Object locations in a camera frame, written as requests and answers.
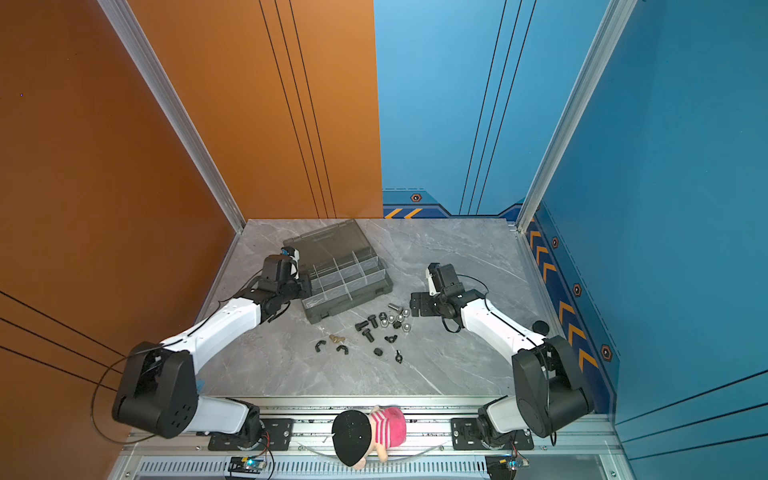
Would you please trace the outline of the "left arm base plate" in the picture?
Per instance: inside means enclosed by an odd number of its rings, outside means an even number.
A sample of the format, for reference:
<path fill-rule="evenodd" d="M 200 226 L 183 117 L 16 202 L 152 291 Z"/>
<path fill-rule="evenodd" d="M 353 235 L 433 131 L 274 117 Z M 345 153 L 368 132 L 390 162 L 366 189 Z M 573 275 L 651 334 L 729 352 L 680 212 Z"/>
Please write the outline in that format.
<path fill-rule="evenodd" d="M 237 434 L 212 433 L 209 451 L 284 452 L 289 449 L 294 420 L 290 418 L 261 418 L 247 423 Z"/>

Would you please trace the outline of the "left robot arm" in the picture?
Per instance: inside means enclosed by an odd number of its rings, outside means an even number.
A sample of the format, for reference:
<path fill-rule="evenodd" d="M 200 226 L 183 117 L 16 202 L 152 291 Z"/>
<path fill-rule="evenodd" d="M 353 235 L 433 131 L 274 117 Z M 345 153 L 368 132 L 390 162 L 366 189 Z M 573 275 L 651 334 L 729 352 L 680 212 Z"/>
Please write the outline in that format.
<path fill-rule="evenodd" d="M 205 320 L 160 343 L 134 347 L 125 360 L 113 420 L 165 439 L 195 433 L 240 450 L 256 448 L 264 430 L 259 407 L 201 395 L 197 374 L 234 340 L 307 297 L 310 282 L 299 273 L 299 258 L 295 248 L 282 248 Z"/>

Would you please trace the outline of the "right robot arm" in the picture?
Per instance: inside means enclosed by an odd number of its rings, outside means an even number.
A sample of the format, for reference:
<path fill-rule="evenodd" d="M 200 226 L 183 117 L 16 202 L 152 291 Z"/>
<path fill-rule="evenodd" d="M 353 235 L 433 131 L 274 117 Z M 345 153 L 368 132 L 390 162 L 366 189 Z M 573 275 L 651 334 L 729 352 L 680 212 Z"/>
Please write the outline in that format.
<path fill-rule="evenodd" d="M 515 433 L 557 440 L 557 432 L 593 412 L 591 387 L 570 343 L 550 337 L 542 321 L 532 328 L 514 321 L 476 289 L 468 290 L 451 264 L 431 263 L 429 290 L 411 294 L 415 316 L 439 317 L 490 345 L 513 369 L 514 392 L 478 410 L 480 439 L 490 448 L 513 442 Z"/>

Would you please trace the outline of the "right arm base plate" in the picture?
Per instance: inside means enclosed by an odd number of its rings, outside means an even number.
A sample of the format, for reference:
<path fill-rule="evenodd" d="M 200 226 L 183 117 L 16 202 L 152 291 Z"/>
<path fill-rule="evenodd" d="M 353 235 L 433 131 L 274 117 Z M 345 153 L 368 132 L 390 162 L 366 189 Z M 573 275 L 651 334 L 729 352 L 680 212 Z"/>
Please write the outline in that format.
<path fill-rule="evenodd" d="M 500 433 L 488 420 L 480 417 L 458 417 L 450 420 L 453 449 L 469 450 L 533 450 L 534 442 L 527 430 Z"/>

